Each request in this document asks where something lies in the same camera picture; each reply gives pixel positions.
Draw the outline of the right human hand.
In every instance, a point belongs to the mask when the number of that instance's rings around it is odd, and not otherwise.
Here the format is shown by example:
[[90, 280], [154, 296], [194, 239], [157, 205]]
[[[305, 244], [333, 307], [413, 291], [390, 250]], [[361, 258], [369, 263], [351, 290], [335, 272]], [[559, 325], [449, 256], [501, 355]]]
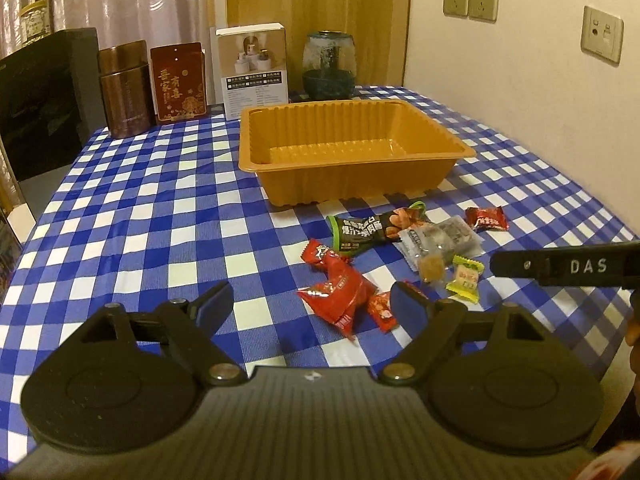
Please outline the right human hand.
[[640, 339], [640, 324], [636, 320], [634, 315], [631, 315], [627, 321], [627, 328], [625, 334], [625, 341], [629, 348], [631, 348], [630, 352], [630, 367], [634, 370], [639, 367], [639, 339]]

